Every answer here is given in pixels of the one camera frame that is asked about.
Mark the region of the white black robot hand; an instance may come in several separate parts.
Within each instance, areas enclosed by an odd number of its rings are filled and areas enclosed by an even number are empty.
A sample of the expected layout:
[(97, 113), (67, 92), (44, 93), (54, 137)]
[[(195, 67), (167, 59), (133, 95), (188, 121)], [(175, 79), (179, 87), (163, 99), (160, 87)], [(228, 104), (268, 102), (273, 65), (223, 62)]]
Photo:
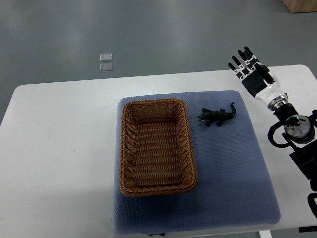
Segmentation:
[(271, 76), (268, 67), (262, 64), (247, 46), (244, 51), (238, 50), (238, 55), (244, 64), (236, 56), (232, 56), (232, 59), (240, 69), (230, 62), (228, 66), (255, 99), (263, 101), (267, 108), (278, 108), (288, 103), (288, 96), (280, 90), (279, 81)]

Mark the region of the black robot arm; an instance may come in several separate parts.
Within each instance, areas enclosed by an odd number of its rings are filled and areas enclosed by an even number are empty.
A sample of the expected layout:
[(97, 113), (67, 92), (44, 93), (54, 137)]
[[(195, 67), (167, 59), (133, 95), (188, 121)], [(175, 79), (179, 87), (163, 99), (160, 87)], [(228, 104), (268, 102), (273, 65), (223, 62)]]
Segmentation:
[(290, 158), (309, 180), (312, 193), (307, 197), (308, 205), (317, 213), (317, 112), (310, 116), (299, 114), (288, 102), (287, 93), (280, 90), (280, 84), (248, 47), (238, 51), (240, 59), (232, 56), (230, 69), (241, 80), (246, 90), (261, 100), (278, 118), (268, 131), (269, 142), (277, 148), (291, 147)]

